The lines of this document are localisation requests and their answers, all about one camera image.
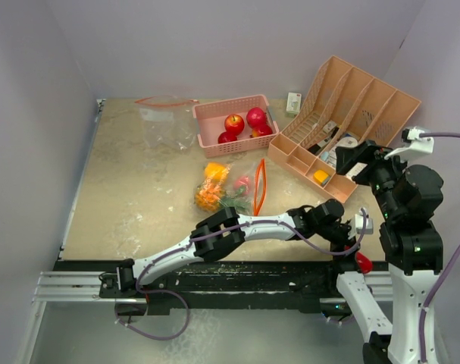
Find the fake red yellow mango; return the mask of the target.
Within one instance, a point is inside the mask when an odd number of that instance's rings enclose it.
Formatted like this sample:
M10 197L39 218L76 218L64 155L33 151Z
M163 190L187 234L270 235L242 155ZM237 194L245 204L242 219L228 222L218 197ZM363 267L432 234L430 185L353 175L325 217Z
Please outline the fake red yellow mango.
M358 265L359 270L363 275L366 275L373 270L373 262L367 258L365 255L363 255L360 252L357 252L355 254L355 261Z

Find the fake red apple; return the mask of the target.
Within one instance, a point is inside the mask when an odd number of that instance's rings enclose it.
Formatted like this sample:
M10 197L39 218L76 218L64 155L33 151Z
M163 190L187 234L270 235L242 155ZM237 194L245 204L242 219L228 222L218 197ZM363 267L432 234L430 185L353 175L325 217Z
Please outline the fake red apple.
M245 129L245 120L241 115L231 114L225 118L224 128L226 131L240 135Z
M232 143L237 141L237 135L234 133L231 133L229 131L225 131L221 133L218 138L217 138L217 143L218 144L223 144L223 143Z
M251 128L255 128L258 125L266 124L268 118L266 112L263 109L254 107L247 112L246 121Z
M273 133L271 127L267 124L259 124L252 129L251 138L265 137Z

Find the clear zip bag mixed fruit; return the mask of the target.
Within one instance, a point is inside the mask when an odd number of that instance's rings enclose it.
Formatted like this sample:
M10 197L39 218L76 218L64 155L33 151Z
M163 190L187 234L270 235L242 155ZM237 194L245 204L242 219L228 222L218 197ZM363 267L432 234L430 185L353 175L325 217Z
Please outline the clear zip bag mixed fruit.
M244 215L260 215L261 209L267 195L267 171L266 162L262 158L256 162L251 163L221 163L230 167L230 172L225 181L224 188L230 192L234 191L233 184L241 176L249 176L251 187L249 192L245 195L249 197L251 203L250 212L242 213Z

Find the fake yellow pepper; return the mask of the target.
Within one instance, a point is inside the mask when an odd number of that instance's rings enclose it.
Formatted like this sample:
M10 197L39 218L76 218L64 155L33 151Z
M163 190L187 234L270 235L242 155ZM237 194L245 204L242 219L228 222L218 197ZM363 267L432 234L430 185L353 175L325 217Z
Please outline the fake yellow pepper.
M211 180L215 183L224 184L230 172L230 167L217 162L209 162L204 170L206 180Z

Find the fake pineapple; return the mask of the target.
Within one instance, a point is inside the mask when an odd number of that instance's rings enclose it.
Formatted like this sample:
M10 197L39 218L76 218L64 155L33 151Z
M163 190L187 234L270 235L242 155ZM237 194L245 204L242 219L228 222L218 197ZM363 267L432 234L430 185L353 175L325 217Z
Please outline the fake pineapple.
M247 213L251 209L249 197L244 195L242 187L228 192L222 183L211 179L196 187L194 203L202 211L210 213L226 207L233 207L238 213Z

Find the pink plastic basket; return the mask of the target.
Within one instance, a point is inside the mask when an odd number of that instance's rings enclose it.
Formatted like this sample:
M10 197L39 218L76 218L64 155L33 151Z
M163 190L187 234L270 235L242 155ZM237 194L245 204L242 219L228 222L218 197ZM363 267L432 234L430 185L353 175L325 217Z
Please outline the pink plastic basket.
M206 158L266 148L279 133L263 95L198 104L192 114Z

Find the clear zip bag red apples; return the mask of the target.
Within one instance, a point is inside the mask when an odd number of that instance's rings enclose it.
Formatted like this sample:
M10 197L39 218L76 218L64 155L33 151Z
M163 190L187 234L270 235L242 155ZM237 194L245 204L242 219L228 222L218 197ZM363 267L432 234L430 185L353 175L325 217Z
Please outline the clear zip bag red apples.
M152 96L135 101L142 119L143 139L149 148L168 146L177 151L189 149L196 138L192 109L196 99Z

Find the fake pink peach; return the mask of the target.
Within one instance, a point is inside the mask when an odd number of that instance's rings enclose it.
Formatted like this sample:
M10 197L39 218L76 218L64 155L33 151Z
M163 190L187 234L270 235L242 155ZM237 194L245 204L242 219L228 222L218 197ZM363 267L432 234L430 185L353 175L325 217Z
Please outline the fake pink peach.
M251 181L249 176L239 177L233 184L233 188L236 192L246 195L251 187Z

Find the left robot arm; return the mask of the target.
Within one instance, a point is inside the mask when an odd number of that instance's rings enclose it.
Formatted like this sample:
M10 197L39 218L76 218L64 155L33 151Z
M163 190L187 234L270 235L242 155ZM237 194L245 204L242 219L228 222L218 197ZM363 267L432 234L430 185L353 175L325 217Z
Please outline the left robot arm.
M301 240L309 243L318 235L334 244L321 253L349 256L361 244L371 219L361 210L347 222L343 204L335 199L316 206L300 206L280 215L252 216L227 207L200 221L179 243L152 256L126 259L113 271L99 275L104 298L135 297L163 275L199 262L217 262L244 243L254 240Z

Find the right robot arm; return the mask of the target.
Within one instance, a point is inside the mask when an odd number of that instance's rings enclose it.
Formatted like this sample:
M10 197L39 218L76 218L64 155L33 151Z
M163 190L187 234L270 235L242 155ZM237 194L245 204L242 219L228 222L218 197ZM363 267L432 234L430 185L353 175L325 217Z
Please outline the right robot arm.
M334 271L324 278L325 290L343 296L355 316L366 363L438 361L432 293L443 270L443 240L431 219L443 201L443 179L425 165L408 165L403 153L371 140L336 148L337 174L365 165L353 181L371 188L384 219L379 234L392 283L391 321L362 274Z

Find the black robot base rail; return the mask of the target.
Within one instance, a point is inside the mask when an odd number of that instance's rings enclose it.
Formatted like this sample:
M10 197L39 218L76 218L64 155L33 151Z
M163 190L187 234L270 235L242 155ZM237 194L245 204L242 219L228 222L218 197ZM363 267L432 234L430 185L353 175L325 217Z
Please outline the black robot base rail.
M99 295L118 312L143 309L167 315L171 309L289 309L335 317L351 314L336 289L332 262L213 262L186 265L157 278L142 293L135 274L120 290L115 271L99 276Z

